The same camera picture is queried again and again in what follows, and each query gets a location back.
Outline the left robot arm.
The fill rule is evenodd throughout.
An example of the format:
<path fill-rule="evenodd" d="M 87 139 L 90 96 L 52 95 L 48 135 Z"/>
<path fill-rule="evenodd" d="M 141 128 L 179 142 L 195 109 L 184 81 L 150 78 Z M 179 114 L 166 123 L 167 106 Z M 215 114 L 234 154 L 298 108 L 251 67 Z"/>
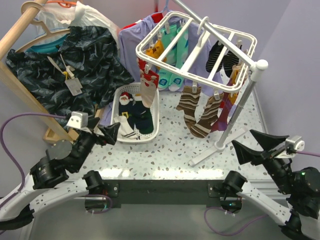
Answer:
<path fill-rule="evenodd" d="M 114 145 L 117 142 L 119 122 L 99 125 L 101 135 L 91 129 L 81 131 L 75 142 L 59 140 L 45 151 L 45 156 L 24 177 L 21 185 L 0 199 L 0 229 L 10 231 L 30 224 L 37 214 L 61 202 L 106 193 L 100 173 L 90 170 L 80 179 L 65 187 L 58 185 L 78 173 L 96 145 Z"/>

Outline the maroon purple striped sock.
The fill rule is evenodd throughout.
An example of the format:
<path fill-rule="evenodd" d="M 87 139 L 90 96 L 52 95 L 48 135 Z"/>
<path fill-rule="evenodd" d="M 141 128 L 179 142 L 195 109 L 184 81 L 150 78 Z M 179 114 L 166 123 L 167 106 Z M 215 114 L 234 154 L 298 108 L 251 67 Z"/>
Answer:
<path fill-rule="evenodd" d="M 232 74 L 232 76 L 230 77 L 229 81 L 228 81 L 228 86 L 232 86 L 235 84 L 236 80 L 237 80 L 237 77 L 238 77 L 238 72 L 234 72 Z M 230 111 L 233 107 L 233 105 L 235 104 L 236 100 L 237 100 L 237 97 L 238 97 L 238 93 L 235 92 L 235 93 L 226 93 L 226 98 L 224 100 L 224 108 L 223 108 L 223 117 L 225 118 L 225 120 L 228 118 L 229 114 L 230 114 Z"/>
<path fill-rule="evenodd" d="M 233 107 L 233 104 L 230 100 L 224 102 L 224 107 L 222 112 L 219 115 L 218 120 L 211 127 L 211 132 L 215 131 L 225 131 L 228 125 L 228 116 Z"/>

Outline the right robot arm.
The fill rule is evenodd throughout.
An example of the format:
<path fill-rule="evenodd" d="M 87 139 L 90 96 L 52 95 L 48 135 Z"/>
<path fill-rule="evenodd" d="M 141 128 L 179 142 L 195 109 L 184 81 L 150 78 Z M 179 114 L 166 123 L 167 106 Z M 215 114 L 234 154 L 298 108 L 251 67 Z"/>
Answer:
<path fill-rule="evenodd" d="M 231 170 L 222 182 L 225 197 L 238 196 L 267 214 L 291 240 L 318 240 L 320 238 L 320 171 L 305 167 L 293 171 L 291 163 L 301 153 L 305 142 L 301 136 L 277 136 L 250 130 L 261 151 L 232 140 L 240 165 L 262 165 L 278 188 L 286 196 L 283 206 L 258 190 L 239 172 Z"/>

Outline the white plastic sock hanger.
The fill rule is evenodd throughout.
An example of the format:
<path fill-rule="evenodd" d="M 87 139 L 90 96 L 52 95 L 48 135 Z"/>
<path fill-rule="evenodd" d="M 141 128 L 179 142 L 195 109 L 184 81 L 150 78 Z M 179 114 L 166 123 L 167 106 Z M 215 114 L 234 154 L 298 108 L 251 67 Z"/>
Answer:
<path fill-rule="evenodd" d="M 167 28 L 169 27 L 168 25 L 168 20 L 172 17 L 180 17 L 181 19 L 185 20 L 185 24 L 183 25 L 181 31 L 173 38 L 172 42 L 168 45 L 168 47 L 164 50 L 162 55 L 158 58 L 155 59 L 153 57 L 150 57 L 144 53 L 144 48 L 146 47 L 147 44 L 151 42 L 151 40 L 154 39 L 154 37 L 157 35 L 158 32 L 162 29 L 163 26 L 166 26 Z M 228 50 L 227 48 L 223 47 L 216 64 L 214 65 L 212 71 L 209 74 L 209 77 L 204 78 L 195 74 L 192 74 L 189 72 L 190 68 L 192 67 L 193 63 L 197 59 L 199 53 L 201 52 L 202 48 L 204 47 L 205 43 L 207 40 L 210 38 L 212 35 L 209 33 L 207 30 L 205 30 L 204 27 L 200 27 L 198 25 L 198 32 L 197 34 L 199 35 L 198 42 L 196 46 L 193 48 L 192 52 L 186 59 L 185 63 L 183 66 L 179 69 L 176 68 L 175 66 L 172 66 L 166 62 L 163 62 L 163 59 L 168 55 L 169 51 L 172 50 L 174 45 L 177 44 L 178 39 L 182 36 L 185 30 L 189 27 L 189 25 L 193 22 L 196 22 L 190 15 L 179 12 L 179 11 L 171 11 L 167 13 L 163 19 L 153 28 L 152 31 L 136 46 L 135 48 L 135 53 L 136 56 L 147 63 L 158 66 L 162 69 L 165 69 L 173 74 L 178 74 L 181 75 L 182 77 L 189 79 L 192 81 L 192 85 L 195 86 L 196 83 L 203 84 L 206 86 L 211 87 L 214 90 L 219 90 L 223 91 L 225 93 L 237 93 L 240 91 L 244 81 L 245 81 L 245 75 L 247 73 L 247 70 L 249 70 L 247 67 L 242 66 L 240 70 L 240 74 L 238 75 L 234 85 L 229 86 L 226 84 L 218 83 L 212 81 L 213 76 L 215 75 L 215 71 L 218 69 L 219 64 L 223 58 L 223 54 Z M 213 24 L 215 27 L 215 30 L 217 30 L 220 34 L 222 34 L 225 38 L 232 40 L 234 36 L 247 39 L 250 41 L 250 47 L 248 49 L 248 54 L 247 56 L 252 58 L 252 55 L 255 52 L 256 45 L 258 43 L 258 40 L 255 36 L 252 34 L 238 31 L 232 28 L 220 26 Z"/>

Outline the brown striped sock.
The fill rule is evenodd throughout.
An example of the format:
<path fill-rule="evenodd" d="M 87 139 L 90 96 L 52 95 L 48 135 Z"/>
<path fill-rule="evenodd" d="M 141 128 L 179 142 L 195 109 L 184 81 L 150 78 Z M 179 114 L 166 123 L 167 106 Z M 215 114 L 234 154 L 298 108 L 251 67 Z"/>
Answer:
<path fill-rule="evenodd" d="M 203 139 L 211 132 L 213 124 L 218 120 L 218 110 L 224 94 L 221 93 L 218 96 L 219 99 L 211 96 L 207 100 L 199 121 L 189 129 L 193 136 Z"/>
<path fill-rule="evenodd" d="M 180 100 L 176 109 L 183 111 L 183 119 L 188 129 L 196 124 L 195 110 L 200 99 L 201 87 L 197 87 L 193 92 L 191 86 L 185 86 L 180 96 Z"/>

